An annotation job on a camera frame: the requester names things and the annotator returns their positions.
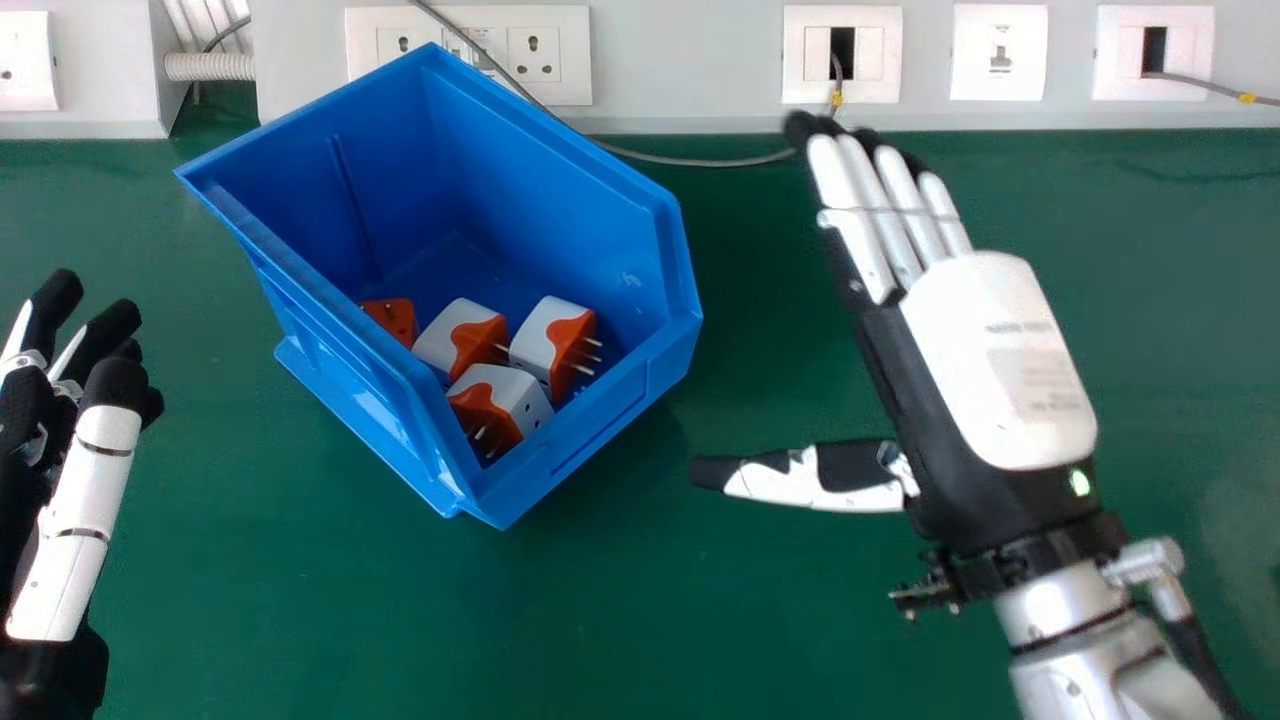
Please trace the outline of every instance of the silver cylinder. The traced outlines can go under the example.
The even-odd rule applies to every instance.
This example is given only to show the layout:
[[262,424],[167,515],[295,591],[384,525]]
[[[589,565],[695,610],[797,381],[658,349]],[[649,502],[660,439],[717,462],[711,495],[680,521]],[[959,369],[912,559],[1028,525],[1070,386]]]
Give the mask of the silver cylinder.
[[996,615],[1011,647],[1074,630],[1129,603],[1089,561],[1076,562],[996,596]]

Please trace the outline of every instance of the electrical outlet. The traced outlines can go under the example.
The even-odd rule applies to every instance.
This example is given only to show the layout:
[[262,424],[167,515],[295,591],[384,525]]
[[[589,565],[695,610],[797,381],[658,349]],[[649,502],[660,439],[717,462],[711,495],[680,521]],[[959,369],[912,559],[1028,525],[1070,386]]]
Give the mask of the electrical outlet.
[[[434,5],[544,105],[591,104],[586,5]],[[347,79],[435,42],[507,85],[461,37],[413,6],[347,8]]]
[[952,100],[1039,101],[1047,70],[1046,5],[955,6]]
[[559,29],[553,27],[508,29],[507,59],[520,82],[559,82]]
[[1210,79],[1211,5],[1100,5],[1093,60],[1094,100],[1197,101],[1201,87],[1142,77],[1148,70]]
[[58,110],[49,13],[0,13],[0,111]]
[[783,6],[782,101],[829,101],[837,73],[845,102],[897,102],[902,86],[902,8]]

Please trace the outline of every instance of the label on robotic hand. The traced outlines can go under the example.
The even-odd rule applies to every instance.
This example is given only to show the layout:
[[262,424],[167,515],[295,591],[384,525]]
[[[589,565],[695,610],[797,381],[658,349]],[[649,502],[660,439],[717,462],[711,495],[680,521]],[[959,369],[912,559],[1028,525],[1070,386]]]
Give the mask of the label on robotic hand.
[[902,316],[965,443],[1004,470],[1088,457],[1098,424],[1029,264],[951,258],[906,293]]

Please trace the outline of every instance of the blue storage container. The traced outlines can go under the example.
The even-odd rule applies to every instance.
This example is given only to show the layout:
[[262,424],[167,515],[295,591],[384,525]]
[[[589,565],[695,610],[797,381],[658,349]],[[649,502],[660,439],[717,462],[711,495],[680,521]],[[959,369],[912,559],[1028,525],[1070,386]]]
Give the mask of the blue storage container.
[[[689,370],[701,327],[675,197],[429,45],[177,170],[232,229],[276,359],[445,518],[506,529]],[[483,466],[442,379],[358,301],[596,311],[603,372]]]

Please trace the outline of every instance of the bin handle lip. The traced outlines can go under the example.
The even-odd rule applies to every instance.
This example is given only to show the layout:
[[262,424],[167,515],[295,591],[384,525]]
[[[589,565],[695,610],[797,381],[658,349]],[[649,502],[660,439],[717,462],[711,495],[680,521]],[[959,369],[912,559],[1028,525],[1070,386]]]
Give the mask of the bin handle lip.
[[[351,328],[356,337],[369,346],[369,356],[374,363],[388,373],[402,377],[419,395],[422,402],[420,406],[415,406],[413,411],[425,414],[425,419],[430,420],[430,424],[438,429],[436,452],[454,477],[472,477],[480,471],[480,461],[466,445],[462,429],[452,421],[453,415],[448,411],[444,391],[422,363],[419,363],[394,338],[381,332],[367,315],[360,311],[355,302],[324,275],[311,270],[311,265],[301,255],[294,252],[288,243],[219,183],[210,182],[206,190],[197,195],[210,210],[224,219],[224,224],[250,252],[269,263],[285,282],[293,284],[303,295],[314,297],[320,311],[328,314],[338,324]],[[310,270],[306,273],[307,275],[315,277],[300,277],[302,273],[294,270],[302,268]]]

